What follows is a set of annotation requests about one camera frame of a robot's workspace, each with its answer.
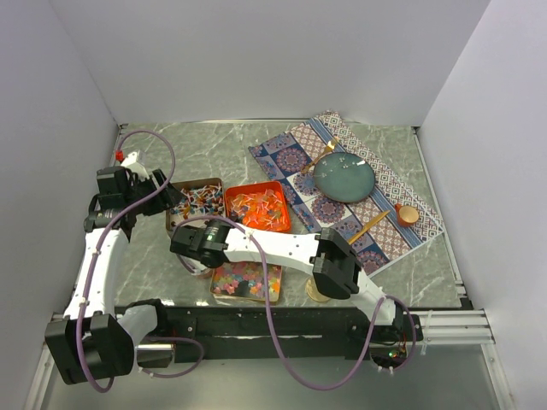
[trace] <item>knife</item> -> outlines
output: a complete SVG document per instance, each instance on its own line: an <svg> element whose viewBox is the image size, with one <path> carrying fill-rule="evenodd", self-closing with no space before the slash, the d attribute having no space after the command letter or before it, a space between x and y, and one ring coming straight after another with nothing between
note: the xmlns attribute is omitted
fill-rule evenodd
<svg viewBox="0 0 547 410"><path fill-rule="evenodd" d="M358 233L356 233L353 237L351 237L350 240L348 241L348 243L350 245L352 245L353 242L355 242L357 239L359 239L365 233L367 233L367 231L370 228L372 228L378 222L380 222L382 219L384 219L386 217L386 215L388 215L388 213L390 213L390 211L385 211L385 212L382 212L381 214L377 214L374 218L372 218L369 222L367 222L367 224Z"/></svg>

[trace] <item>mug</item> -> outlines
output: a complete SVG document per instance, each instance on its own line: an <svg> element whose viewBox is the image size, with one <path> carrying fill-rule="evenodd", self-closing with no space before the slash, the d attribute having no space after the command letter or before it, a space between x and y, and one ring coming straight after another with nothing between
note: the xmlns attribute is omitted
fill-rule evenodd
<svg viewBox="0 0 547 410"><path fill-rule="evenodd" d="M400 203L396 203L395 210L397 211L397 223L405 228L412 226L418 222L418 219L420 218L418 210L409 205L401 205Z"/></svg>

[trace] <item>table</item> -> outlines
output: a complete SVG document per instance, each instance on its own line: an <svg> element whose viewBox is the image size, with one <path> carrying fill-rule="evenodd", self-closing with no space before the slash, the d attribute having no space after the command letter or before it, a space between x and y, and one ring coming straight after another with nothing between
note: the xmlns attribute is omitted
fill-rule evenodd
<svg viewBox="0 0 547 410"><path fill-rule="evenodd" d="M219 177L225 188L267 180L247 148L296 126L297 122L235 121L175 124L130 124L121 133L150 129L161 133L173 145L177 166L173 182ZM390 166L430 205L435 206L431 186L424 172L414 130L409 126L366 126L350 124L354 133ZM129 138L126 153L135 149L146 152L146 166L170 168L170 157L163 143L144 134ZM292 232L307 232L291 213ZM394 295L412 308L459 308L456 274L450 258L450 244L440 235L373 278L387 294ZM347 308L347 301L314 302L305 293L308 275L286 269L281 297L276 308ZM115 292L116 306L143 299L161 298L175 307L251 307L254 302L216 300L209 292L210 279L192 277L174 254L169 252L165 215L138 217L132 231Z"/></svg>

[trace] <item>white wall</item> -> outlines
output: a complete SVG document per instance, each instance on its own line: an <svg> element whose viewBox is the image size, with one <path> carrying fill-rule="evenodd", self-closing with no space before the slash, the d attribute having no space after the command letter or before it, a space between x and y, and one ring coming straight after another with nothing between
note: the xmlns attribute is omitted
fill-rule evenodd
<svg viewBox="0 0 547 410"><path fill-rule="evenodd" d="M115 123L51 6L0 2L0 397L21 408L66 304Z"/></svg>
<svg viewBox="0 0 547 410"><path fill-rule="evenodd" d="M488 0L50 0L119 123L424 120Z"/></svg>
<svg viewBox="0 0 547 410"><path fill-rule="evenodd" d="M492 0L420 131L519 408L547 390L547 3Z"/></svg>

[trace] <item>cable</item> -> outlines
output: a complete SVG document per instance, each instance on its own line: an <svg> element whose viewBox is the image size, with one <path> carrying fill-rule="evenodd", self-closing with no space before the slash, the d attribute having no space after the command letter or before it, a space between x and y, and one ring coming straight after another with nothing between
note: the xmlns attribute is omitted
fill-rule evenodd
<svg viewBox="0 0 547 410"><path fill-rule="evenodd" d="M194 339L188 339L187 337L146 337L146 340L150 340L151 342L184 342L184 343L192 343L195 344L199 348L199 359L197 359L196 363L194 363L191 367L184 370L183 372L179 373L173 373L173 374L161 374L161 373L154 373L151 370L148 369L141 369L142 372L151 375L153 378L179 378L180 376L184 376L185 374L188 374L192 370L194 370L196 367L199 366L199 364L202 362L203 357L205 356L205 349L203 348L203 345Z"/></svg>
<svg viewBox="0 0 547 410"><path fill-rule="evenodd" d="M178 228L180 228L183 225L189 224L190 222L192 222L194 220L221 220L221 221L226 222L227 224L233 226L234 228L240 230L241 232L245 233L245 229L241 225L236 224L235 222L233 222L232 220L230 220L228 218L224 218L222 216L214 216L214 215L210 215L210 216L206 215L206 216L198 216L198 217L195 217L195 218L189 218L188 220L184 220L184 221L178 223L178 225L175 226L175 230L177 230ZM264 252L264 249L262 248L262 246L258 243L258 241L256 241L256 239L252 235L249 235L248 238L256 246L256 249L258 249L258 253L260 254L261 261L262 261L262 270L264 271L264 283L267 284L268 283L268 264L266 263L266 253ZM267 319L267 322L268 322L268 328L270 330L273 345L275 347L275 350L277 351L279 359L283 363L283 366L285 366L285 369L289 372L289 374L291 374L291 376L296 381L298 381L301 385L306 386L306 387L308 387L312 390L321 390L321 391L334 390L334 389L337 389L338 387L342 386L343 384L345 384L348 380L350 380L354 376L354 374L357 372L357 369L361 365L363 359L365 358L365 354L367 353L367 350L368 350L368 345L370 344L370 339L372 338L372 335L373 335L373 328L374 328L374 324L376 322L376 317L378 316L378 311L381 308L382 303L384 303L385 299L392 299L395 303L400 304L401 307L403 308L403 310L409 316L409 321L410 321L410 324L412 326L412 349L411 349L411 351L410 351L410 353L407 357L407 360L404 361L404 363L402 363L401 365L399 365L396 369L390 368L389 372L392 372L394 370L395 371L400 370L401 368L403 368L409 362L409 360L412 358L412 356L414 356L415 345L416 345L416 329L415 329L414 320L412 319L412 315L410 314L409 309L403 304L403 302L401 302L395 296L385 295L385 296L383 296L382 298L380 298L378 300L378 303L376 304L376 307L374 308L373 316L370 319L370 325L368 327L368 333L367 333L367 338L365 339L365 344L363 345L361 354L359 355L359 358L357 359L357 362L351 368L351 370L348 372L348 374L344 378L342 378L340 381L336 382L335 384L329 384L329 385L326 385L326 386L321 385L321 384L314 384L314 383L308 382L307 380L303 379L298 373L296 373L296 371L292 368L291 364L289 363L288 359L285 357L285 354L283 353L283 349L281 348L277 333L276 333L275 328L274 328L274 320L273 320L273 317L272 317L272 308L270 306L269 291L266 291L264 293L265 293L265 296L266 296L266 319Z"/></svg>
<svg viewBox="0 0 547 410"><path fill-rule="evenodd" d="M95 378L91 374L91 370L90 370L89 366L87 365L87 361L85 361L84 344L83 344L83 341L82 341L82 328L83 328L84 317L85 317L85 309L87 308L87 303L88 303L87 298L89 297L89 292L90 292L90 289L91 289L91 282L93 280L93 274L95 272L95 266L97 265L97 259L98 259L99 255L101 253L101 248L103 246L104 240L107 237L107 235L109 234L109 232L112 230L112 227L121 218L123 218L124 215L131 212L136 207L139 207L143 203L149 201L151 198L153 198L154 196L156 196L160 192L162 192L162 190L164 190L168 186L169 182L171 181L171 178L173 177L173 174L174 174L174 168L175 168L175 155L174 155L173 147L171 146L171 144L169 143L169 141L165 137L163 137L162 135L160 135L156 132L153 132L153 131L135 130L135 131L129 132L127 135L125 135L120 140L120 142L118 143L118 146L116 147L116 150L120 150L123 143L129 137L131 137L132 135L135 135L135 134L139 134L139 133L147 133L147 134L153 135L154 137L160 138L166 144L166 146L169 149L169 153L171 154L171 169L169 170L169 175L166 177L163 184L161 184L154 192L152 192L149 195L145 196L144 198L139 199L138 201L132 203L127 208L124 208L119 214L117 214L106 225L106 227L104 228L103 233L101 234L101 236L97 240L96 251L93 253L93 255L91 257L91 263L90 263L89 269L87 271L87 277L85 278L84 291L82 292L82 302L79 305L79 313L78 313L78 318L76 320L76 350L78 352L79 363L82 367L82 371L84 372L85 378L90 383L91 387L93 387L93 389L95 389L99 393L106 393L107 391L109 391L110 388L112 387L112 383L114 382L114 378L110 378L109 383L107 384L106 387L103 387L103 386L99 385L99 383L97 383L97 380L95 380Z"/></svg>

